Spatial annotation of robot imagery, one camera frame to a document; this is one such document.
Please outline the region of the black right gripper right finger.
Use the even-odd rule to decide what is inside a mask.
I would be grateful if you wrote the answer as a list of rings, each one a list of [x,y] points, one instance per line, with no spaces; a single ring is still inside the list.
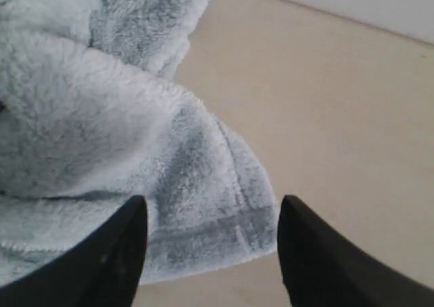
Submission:
[[[281,203],[277,253],[293,306],[433,305],[433,289],[362,251],[294,195]]]

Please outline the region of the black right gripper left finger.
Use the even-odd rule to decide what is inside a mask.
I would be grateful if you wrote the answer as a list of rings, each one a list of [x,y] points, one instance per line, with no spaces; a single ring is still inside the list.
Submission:
[[[131,306],[146,255],[148,214],[131,197],[66,253],[1,287],[2,306]]]

